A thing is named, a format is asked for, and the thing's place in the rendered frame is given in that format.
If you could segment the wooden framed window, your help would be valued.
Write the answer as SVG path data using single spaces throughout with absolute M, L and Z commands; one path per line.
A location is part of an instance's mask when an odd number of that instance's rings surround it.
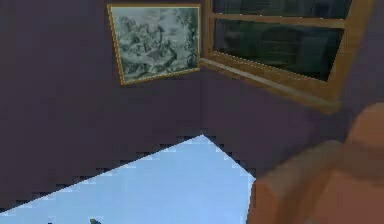
M 376 0 L 204 0 L 202 64 L 332 114 Z

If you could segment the gold framed grey picture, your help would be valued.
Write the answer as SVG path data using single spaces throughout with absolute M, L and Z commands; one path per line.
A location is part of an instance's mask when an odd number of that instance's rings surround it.
M 200 70 L 199 4 L 111 3 L 107 12 L 122 86 Z

